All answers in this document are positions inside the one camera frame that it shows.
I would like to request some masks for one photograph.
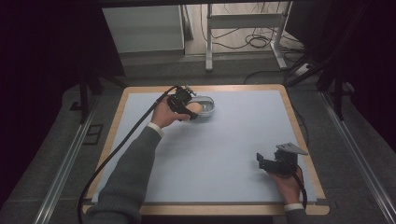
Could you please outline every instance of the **table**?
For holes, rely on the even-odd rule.
[[[296,117],[294,116],[289,97],[281,85],[246,85],[246,86],[193,86],[191,87],[195,91],[279,91],[283,104],[286,108],[286,112],[290,119],[290,124],[297,139],[297,144],[300,148],[308,150],[301,130],[299,128]],[[124,111],[125,103],[130,93],[145,93],[145,92],[164,92],[168,87],[131,87],[125,89],[117,110],[116,116],[113,120],[109,135],[106,140],[106,144],[99,160],[99,164],[107,157],[110,149],[113,146],[116,131],[120,125],[120,119]],[[308,215],[326,215],[329,213],[330,208],[327,204],[321,205],[326,201],[323,189],[318,180],[318,175],[315,171],[314,164],[309,156],[304,157],[304,163],[307,168],[309,175],[318,198],[316,203],[310,203],[307,206],[306,212]],[[98,184],[98,179],[92,183],[87,198],[91,198],[95,192]],[[284,208],[283,204],[145,204],[141,208],[142,215],[167,215],[167,216],[276,216],[283,215]]]

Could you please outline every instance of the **hand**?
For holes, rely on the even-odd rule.
[[[171,125],[175,120],[188,120],[190,115],[177,114],[169,108],[166,100],[169,96],[165,96],[160,103],[155,107],[151,117],[151,122],[157,124],[160,128]]]
[[[270,172],[267,172],[267,174],[275,180],[277,190],[282,196],[285,204],[300,202],[300,186],[297,184],[297,181],[293,176],[285,177]],[[297,169],[296,174],[300,178],[301,182],[304,183],[303,173],[300,168]]]

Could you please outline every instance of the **person's left hand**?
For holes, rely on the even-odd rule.
[[[169,108],[167,99],[169,96],[165,96],[160,103],[155,107],[151,117],[151,122],[157,124],[160,128],[171,125],[175,120],[189,120],[190,115],[175,113]]]

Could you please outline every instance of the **wall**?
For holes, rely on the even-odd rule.
[[[184,49],[179,6],[104,8],[119,53]]]

